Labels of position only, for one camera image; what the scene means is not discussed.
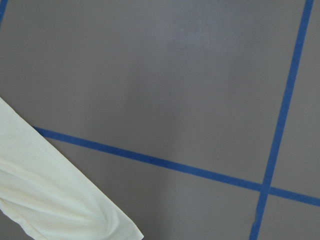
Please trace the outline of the beige long-sleeve graphic shirt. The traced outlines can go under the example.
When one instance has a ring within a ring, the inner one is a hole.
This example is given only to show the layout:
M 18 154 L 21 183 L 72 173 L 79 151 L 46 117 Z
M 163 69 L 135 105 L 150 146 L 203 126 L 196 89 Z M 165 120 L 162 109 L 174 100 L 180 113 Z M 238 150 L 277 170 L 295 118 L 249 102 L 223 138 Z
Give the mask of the beige long-sleeve graphic shirt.
M 135 223 L 5 101 L 0 209 L 35 240 L 141 240 Z

